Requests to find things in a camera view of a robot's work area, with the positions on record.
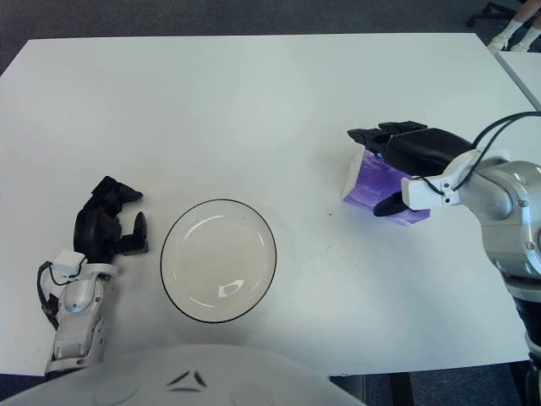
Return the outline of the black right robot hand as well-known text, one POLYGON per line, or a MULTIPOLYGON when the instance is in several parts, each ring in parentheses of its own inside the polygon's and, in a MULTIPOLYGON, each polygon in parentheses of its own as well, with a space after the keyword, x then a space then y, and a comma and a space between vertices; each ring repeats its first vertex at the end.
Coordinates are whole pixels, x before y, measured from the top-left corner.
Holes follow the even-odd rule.
POLYGON ((413 121, 349 129, 347 135, 362 149, 351 160, 342 199, 406 226, 429 218, 430 210, 407 207, 401 181, 440 175, 454 158, 473 148, 453 133, 413 121))

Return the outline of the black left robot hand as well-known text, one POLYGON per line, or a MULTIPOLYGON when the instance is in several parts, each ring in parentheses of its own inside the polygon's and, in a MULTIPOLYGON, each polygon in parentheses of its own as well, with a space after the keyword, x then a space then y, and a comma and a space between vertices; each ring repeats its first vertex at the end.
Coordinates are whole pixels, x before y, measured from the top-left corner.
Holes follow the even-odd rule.
POLYGON ((89 263, 111 264, 116 255, 144 254, 149 250, 147 222, 143 212, 134 221, 134 231, 122 234, 117 215, 123 206, 143 198, 143 194, 109 176, 92 190, 79 211, 74 226, 74 251, 89 263))

